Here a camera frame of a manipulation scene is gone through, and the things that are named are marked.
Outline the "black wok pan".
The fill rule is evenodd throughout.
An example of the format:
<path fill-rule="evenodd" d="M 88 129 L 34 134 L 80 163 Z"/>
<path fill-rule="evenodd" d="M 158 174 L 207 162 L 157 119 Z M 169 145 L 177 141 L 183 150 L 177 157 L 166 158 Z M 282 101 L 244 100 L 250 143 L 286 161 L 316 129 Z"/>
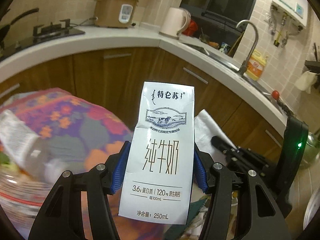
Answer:
<path fill-rule="evenodd" d="M 39 8 L 34 8 L 28 11 L 23 12 L 22 14 L 18 15 L 16 18 L 14 18 L 9 24 L 6 24 L 0 28 L 0 39 L 1 42 L 3 42 L 4 38 L 6 37 L 7 33 L 10 30 L 10 27 L 15 24 L 20 19 L 24 18 L 25 16 L 31 15 L 33 13 L 39 12 Z"/>

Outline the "clear plastic bottle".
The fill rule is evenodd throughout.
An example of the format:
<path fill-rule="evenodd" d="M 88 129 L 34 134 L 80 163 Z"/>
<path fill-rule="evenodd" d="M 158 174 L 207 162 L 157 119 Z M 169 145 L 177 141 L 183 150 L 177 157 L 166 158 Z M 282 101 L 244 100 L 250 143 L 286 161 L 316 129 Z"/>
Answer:
<path fill-rule="evenodd" d="M 55 184 L 67 170 L 67 165 L 52 155 L 48 142 L 8 109 L 1 113 L 1 143 L 19 168 L 40 181 Z"/>

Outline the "white paper napkin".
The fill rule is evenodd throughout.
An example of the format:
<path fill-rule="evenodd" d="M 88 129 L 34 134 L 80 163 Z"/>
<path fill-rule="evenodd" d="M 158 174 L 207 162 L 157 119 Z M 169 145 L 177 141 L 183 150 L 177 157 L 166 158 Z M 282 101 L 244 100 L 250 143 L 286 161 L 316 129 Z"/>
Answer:
<path fill-rule="evenodd" d="M 199 150 L 209 153 L 213 161 L 227 165 L 225 155 L 211 144 L 211 139 L 213 136 L 217 135 L 234 148 L 236 148 L 236 146 L 232 143 L 229 137 L 225 135 L 220 126 L 205 109 L 195 116 L 194 130 L 195 142 Z"/>

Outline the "black gas stove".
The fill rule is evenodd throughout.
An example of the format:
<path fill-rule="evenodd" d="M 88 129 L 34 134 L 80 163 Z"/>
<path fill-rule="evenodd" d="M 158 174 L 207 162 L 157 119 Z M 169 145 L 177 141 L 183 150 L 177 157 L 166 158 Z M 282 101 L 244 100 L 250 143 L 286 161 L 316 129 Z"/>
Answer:
<path fill-rule="evenodd" d="M 71 26 L 71 20 L 61 20 L 59 24 L 53 24 L 52 22 L 48 26 L 37 25 L 33 28 L 33 35 L 23 40 L 16 41 L 10 46 L 1 43 L 1 61 L 9 58 L 10 56 L 30 48 L 32 46 L 56 40 L 59 38 L 65 38 L 76 35 L 84 35 L 85 32 Z"/>

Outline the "red container on sill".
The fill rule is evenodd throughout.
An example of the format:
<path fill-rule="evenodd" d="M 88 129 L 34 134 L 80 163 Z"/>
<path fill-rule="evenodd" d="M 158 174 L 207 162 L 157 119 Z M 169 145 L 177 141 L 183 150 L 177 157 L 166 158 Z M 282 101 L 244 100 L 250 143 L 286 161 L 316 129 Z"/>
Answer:
<path fill-rule="evenodd" d="M 191 20 L 189 26 L 185 31 L 182 32 L 185 36 L 193 36 L 194 33 L 198 30 L 198 25 L 195 21 Z"/>

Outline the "white hanging cloth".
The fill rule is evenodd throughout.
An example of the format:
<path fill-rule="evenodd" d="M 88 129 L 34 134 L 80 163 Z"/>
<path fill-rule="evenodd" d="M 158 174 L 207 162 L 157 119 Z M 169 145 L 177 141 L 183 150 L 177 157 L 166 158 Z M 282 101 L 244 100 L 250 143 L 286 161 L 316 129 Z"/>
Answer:
<path fill-rule="evenodd" d="M 305 91 L 306 93 L 310 94 L 311 86 L 316 83 L 318 76 L 319 74 L 306 71 L 296 80 L 295 87 L 298 90 Z"/>

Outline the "brown rice cooker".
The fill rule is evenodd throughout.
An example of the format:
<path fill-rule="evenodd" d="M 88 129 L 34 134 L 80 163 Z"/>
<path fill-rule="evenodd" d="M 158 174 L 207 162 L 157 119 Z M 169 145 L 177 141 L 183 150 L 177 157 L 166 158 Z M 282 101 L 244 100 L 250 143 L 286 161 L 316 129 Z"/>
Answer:
<path fill-rule="evenodd" d="M 95 0 L 94 24 L 105 28 L 128 28 L 138 0 Z"/>

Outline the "white electric kettle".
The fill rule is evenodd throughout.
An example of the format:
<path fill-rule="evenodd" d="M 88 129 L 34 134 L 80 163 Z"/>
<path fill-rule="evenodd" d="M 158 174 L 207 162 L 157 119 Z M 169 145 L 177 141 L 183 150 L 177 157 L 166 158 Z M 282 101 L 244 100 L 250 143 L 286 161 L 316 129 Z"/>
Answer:
<path fill-rule="evenodd" d="M 159 30 L 161 35 L 178 40 L 191 22 L 191 14 L 184 8 L 170 7 Z"/>

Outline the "wooden kitchen cabinets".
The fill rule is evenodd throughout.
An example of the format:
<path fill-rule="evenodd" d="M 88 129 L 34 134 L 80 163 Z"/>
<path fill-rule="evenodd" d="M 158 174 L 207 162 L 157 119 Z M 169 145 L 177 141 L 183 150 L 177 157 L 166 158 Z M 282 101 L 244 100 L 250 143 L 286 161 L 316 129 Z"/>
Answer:
<path fill-rule="evenodd" d="M 139 121 L 167 130 L 205 110 L 235 146 L 249 148 L 277 162 L 286 120 L 274 116 L 272 105 L 240 77 L 208 63 L 192 64 L 161 48 L 116 48 L 87 51 L 1 68 L 1 91 L 32 92 L 59 88 L 104 107 L 128 128 Z"/>

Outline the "white milk carton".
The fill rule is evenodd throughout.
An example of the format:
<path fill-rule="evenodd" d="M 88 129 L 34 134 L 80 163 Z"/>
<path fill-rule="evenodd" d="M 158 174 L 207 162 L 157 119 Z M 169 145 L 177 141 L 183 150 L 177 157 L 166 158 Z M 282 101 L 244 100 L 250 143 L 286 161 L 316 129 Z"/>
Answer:
<path fill-rule="evenodd" d="M 144 83 L 120 216 L 186 224 L 193 184 L 194 95 L 193 86 Z"/>

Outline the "red tomato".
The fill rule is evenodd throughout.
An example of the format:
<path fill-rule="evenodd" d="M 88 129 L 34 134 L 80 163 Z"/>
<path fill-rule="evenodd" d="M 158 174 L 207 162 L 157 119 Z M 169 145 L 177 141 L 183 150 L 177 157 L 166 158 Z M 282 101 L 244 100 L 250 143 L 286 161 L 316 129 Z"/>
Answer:
<path fill-rule="evenodd" d="M 279 92 L 277 90 L 274 90 L 271 93 L 271 95 L 272 95 L 272 98 L 274 98 L 275 100 L 279 100 L 279 98 L 280 98 L 280 94 L 279 94 Z"/>

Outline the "steel sink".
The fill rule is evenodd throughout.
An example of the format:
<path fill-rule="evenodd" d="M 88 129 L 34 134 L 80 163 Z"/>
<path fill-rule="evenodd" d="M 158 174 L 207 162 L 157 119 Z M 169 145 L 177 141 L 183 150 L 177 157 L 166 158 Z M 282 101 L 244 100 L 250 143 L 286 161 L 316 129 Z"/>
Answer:
<path fill-rule="evenodd" d="M 217 55 L 211 51 L 208 51 L 206 48 L 203 48 L 203 47 L 197 46 L 197 45 L 193 45 L 193 44 L 189 44 L 189 43 L 185 43 L 185 42 L 181 42 L 181 44 L 188 46 L 189 48 L 192 48 L 193 50 L 196 50 L 196 51 L 202 53 L 203 55 L 206 55 L 207 57 L 222 64 L 224 67 L 230 69 L 231 71 L 233 71 L 235 73 L 238 73 L 238 70 L 240 69 L 236 65 L 234 65 L 233 63 L 231 63 L 231 62 L 227 61 L 226 59 L 224 59 L 223 57 L 221 57 L 220 55 Z M 247 74 L 243 74 L 241 76 L 241 78 L 244 79 L 247 83 L 249 83 L 252 87 L 254 87 L 265 98 L 267 98 L 267 100 L 270 103 L 272 103 L 272 105 L 274 105 L 274 107 L 276 107 L 276 109 L 278 111 L 280 111 L 280 113 L 282 112 L 276 99 L 274 99 L 272 97 L 271 93 L 269 93 L 262 85 L 260 85 L 257 81 L 254 81 L 253 79 L 251 79 Z"/>

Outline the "white water heater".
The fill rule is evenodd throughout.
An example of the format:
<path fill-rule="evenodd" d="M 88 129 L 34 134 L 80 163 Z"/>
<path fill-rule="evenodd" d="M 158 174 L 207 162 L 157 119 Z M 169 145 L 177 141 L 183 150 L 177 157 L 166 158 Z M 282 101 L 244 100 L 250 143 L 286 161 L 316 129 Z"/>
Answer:
<path fill-rule="evenodd" d="M 308 23 L 308 1 L 307 0 L 271 0 L 279 11 L 287 13 L 296 26 L 305 29 Z"/>

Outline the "floral tablecloth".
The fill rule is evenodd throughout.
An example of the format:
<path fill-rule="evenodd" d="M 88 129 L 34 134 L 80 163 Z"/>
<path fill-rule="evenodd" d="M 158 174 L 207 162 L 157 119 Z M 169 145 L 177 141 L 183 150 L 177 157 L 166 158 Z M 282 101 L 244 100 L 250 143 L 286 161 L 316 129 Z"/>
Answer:
<path fill-rule="evenodd" d="M 47 141 L 52 155 L 74 173 L 103 163 L 133 137 L 133 132 L 111 111 L 58 88 L 13 96 L 1 107 L 1 113 L 7 109 Z M 51 184 L 19 168 L 4 153 L 2 143 L 1 161 L 21 178 L 14 186 L 1 184 L 1 192 L 8 199 L 25 200 L 28 205 L 43 202 Z"/>

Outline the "yellow detergent bottle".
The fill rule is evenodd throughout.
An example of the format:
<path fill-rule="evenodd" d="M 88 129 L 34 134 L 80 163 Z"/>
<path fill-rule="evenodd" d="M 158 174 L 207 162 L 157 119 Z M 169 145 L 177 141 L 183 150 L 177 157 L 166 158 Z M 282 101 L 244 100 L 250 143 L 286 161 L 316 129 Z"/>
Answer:
<path fill-rule="evenodd" d="M 260 79 L 267 65 L 268 56 L 264 56 L 258 50 L 254 50 L 247 64 L 246 74 L 254 81 Z"/>

